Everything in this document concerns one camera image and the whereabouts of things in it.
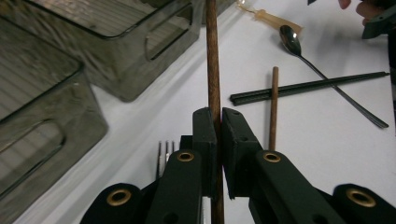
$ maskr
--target clear plastic container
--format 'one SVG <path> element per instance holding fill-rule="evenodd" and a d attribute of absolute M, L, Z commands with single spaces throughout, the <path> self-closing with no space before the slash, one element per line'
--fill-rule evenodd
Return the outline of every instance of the clear plastic container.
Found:
<path fill-rule="evenodd" d="M 10 223 L 107 131 L 82 63 L 0 18 L 0 223 Z"/>
<path fill-rule="evenodd" d="M 76 56 L 91 83 L 134 100 L 198 39 L 202 0 L 4 0 L 0 15 Z"/>

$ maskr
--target dark chopstick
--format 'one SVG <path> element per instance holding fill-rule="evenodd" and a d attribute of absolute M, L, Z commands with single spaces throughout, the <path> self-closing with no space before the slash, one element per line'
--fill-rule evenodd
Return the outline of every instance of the dark chopstick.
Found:
<path fill-rule="evenodd" d="M 376 77 L 385 77 L 387 75 L 389 75 L 389 73 L 377 72 L 377 73 L 369 73 L 369 74 L 355 75 L 349 77 L 329 78 L 320 81 L 305 82 L 300 84 L 279 87 L 278 97 L 293 95 L 307 91 L 315 91 L 323 88 L 332 87 L 334 85 L 362 81 Z M 271 89 L 266 89 L 261 91 L 248 91 L 243 93 L 232 94 L 230 96 L 230 100 L 233 102 L 233 105 L 246 105 L 246 104 L 269 100 L 269 99 L 271 99 Z"/>

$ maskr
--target spoon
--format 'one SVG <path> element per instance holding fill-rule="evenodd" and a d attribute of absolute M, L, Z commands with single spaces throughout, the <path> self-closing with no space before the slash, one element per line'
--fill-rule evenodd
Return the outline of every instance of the spoon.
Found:
<path fill-rule="evenodd" d="M 309 67 L 311 67 L 322 79 L 328 79 L 324 76 L 311 62 L 309 62 L 306 58 L 302 56 L 300 41 L 298 40 L 297 34 L 289 27 L 288 25 L 283 25 L 279 29 L 280 38 L 282 39 L 283 46 L 294 56 L 301 59 L 305 62 Z M 332 86 L 341 96 L 344 97 L 350 104 L 355 106 L 367 119 L 369 119 L 372 123 L 374 123 L 379 128 L 388 128 L 388 124 L 370 111 L 365 109 L 363 106 L 358 104 L 355 100 L 353 100 L 349 95 L 347 95 L 344 91 L 342 91 L 337 86 Z"/>

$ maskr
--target fork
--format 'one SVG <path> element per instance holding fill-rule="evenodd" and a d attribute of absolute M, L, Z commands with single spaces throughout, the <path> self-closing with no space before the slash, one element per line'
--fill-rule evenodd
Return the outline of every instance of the fork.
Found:
<path fill-rule="evenodd" d="M 163 142 L 160 141 L 158 146 L 158 158 L 157 158 L 157 173 L 156 179 L 163 176 L 163 171 L 165 170 L 165 165 L 169 160 L 172 153 L 175 152 L 175 141 L 172 141 L 172 148 L 169 148 L 169 141 L 165 142 L 165 155 L 163 156 Z"/>

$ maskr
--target tabletop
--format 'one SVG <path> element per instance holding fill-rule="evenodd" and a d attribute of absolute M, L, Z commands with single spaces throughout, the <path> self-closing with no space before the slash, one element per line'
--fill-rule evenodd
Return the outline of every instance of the tabletop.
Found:
<path fill-rule="evenodd" d="M 362 40 L 358 1 L 342 10 L 336 0 L 252 1 L 256 9 L 293 21 L 303 55 L 327 77 L 389 71 L 387 37 Z M 231 5 L 218 17 L 221 106 L 241 112 L 268 148 L 271 102 L 233 106 L 233 93 L 320 80 L 283 48 L 278 31 Z M 192 113 L 208 106 L 206 30 L 135 101 L 123 103 L 92 87 L 109 125 L 106 136 L 43 194 L 15 223 L 79 223 L 106 187 L 143 188 L 155 179 L 160 141 L 192 135 Z M 332 193 L 345 183 L 364 186 L 396 206 L 396 137 L 390 77 L 340 86 L 384 120 L 377 128 L 331 88 L 279 98 L 276 150 L 285 154 L 316 188 Z M 225 222 L 253 223 L 248 199 L 229 200 L 224 182 Z M 205 223 L 210 223 L 204 200 Z"/>

